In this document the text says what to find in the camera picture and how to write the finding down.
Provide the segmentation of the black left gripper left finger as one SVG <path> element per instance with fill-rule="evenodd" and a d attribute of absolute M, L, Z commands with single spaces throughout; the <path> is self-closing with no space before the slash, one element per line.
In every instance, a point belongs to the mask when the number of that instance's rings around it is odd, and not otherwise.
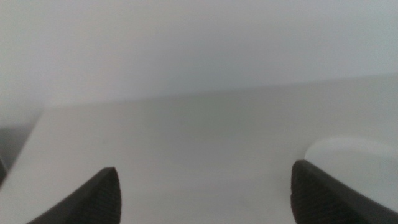
<path fill-rule="evenodd" d="M 119 224 L 121 188 L 117 170 L 105 167 L 30 224 Z"/>

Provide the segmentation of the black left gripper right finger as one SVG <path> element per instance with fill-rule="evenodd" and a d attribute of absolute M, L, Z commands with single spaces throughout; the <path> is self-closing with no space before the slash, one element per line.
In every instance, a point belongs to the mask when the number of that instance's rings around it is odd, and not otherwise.
<path fill-rule="evenodd" d="M 397 224 L 397 212 L 306 160 L 292 166 L 290 206 L 300 224 Z"/>

